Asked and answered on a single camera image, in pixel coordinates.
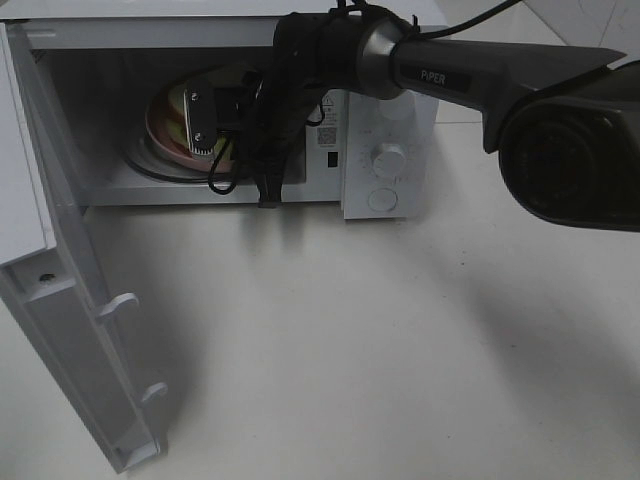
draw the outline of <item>white floor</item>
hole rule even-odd
[[[493,0],[442,0],[451,23]],[[524,6],[465,38],[558,43]],[[146,479],[640,475],[640,236],[518,207],[473,112],[443,106],[425,214],[96,209],[114,293],[172,383]],[[116,475],[0,311],[0,478]]]

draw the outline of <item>microwave control panel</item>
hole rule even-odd
[[[393,100],[349,97],[345,219],[417,215],[438,101],[413,92]]]

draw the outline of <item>white microwave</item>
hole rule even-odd
[[[278,17],[333,1],[9,0],[0,6],[0,294],[116,471],[161,451],[145,410],[167,386],[143,385],[118,332],[83,225],[92,206],[255,203],[206,184],[151,178],[162,165],[145,116],[164,86],[233,62],[266,68]],[[444,18],[432,0],[387,1],[423,28]],[[333,90],[285,175],[284,202],[336,202],[346,219],[406,217],[420,207],[436,100],[378,101]]]

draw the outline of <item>microwave door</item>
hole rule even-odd
[[[137,298],[108,293],[36,57],[19,24],[0,23],[0,294],[120,472],[160,452],[146,409],[167,386],[127,360],[121,322]]]

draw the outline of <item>dial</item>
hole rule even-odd
[[[397,143],[381,143],[371,153],[373,171],[380,178],[392,179],[402,173],[407,154]]]

